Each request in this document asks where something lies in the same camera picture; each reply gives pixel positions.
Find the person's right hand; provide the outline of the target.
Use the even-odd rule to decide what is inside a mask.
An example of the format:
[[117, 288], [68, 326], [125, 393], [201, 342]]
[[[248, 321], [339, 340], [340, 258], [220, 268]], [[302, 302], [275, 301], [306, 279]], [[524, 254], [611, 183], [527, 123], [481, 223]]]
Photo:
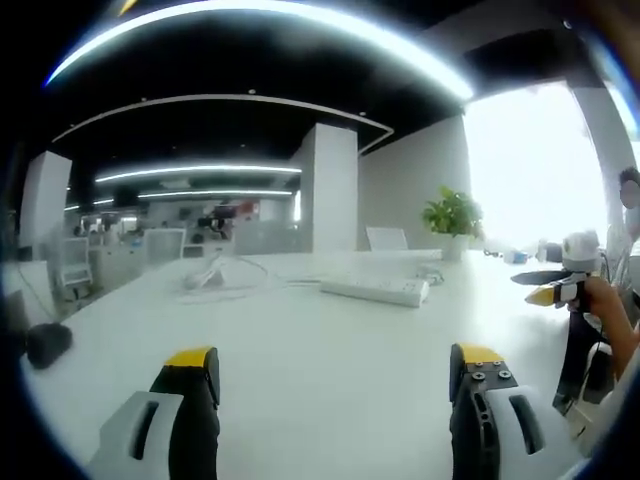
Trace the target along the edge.
[[589, 313], [597, 317], [604, 326], [628, 320], [617, 289], [605, 279], [597, 276], [587, 277], [584, 281], [584, 291], [589, 303]]

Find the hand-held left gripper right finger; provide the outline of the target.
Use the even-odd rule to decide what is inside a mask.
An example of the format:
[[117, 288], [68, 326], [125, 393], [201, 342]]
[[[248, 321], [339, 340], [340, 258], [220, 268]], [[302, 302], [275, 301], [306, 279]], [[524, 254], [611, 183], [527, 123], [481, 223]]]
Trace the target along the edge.
[[455, 343], [449, 365], [453, 479], [559, 479], [582, 462], [565, 418], [500, 355]]

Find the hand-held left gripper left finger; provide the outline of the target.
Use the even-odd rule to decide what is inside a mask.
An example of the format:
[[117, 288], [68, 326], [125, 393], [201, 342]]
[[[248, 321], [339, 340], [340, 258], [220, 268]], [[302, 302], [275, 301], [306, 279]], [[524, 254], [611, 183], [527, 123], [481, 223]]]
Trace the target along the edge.
[[133, 393], [102, 425], [86, 467], [92, 479], [216, 479], [218, 350], [183, 350], [150, 389]]

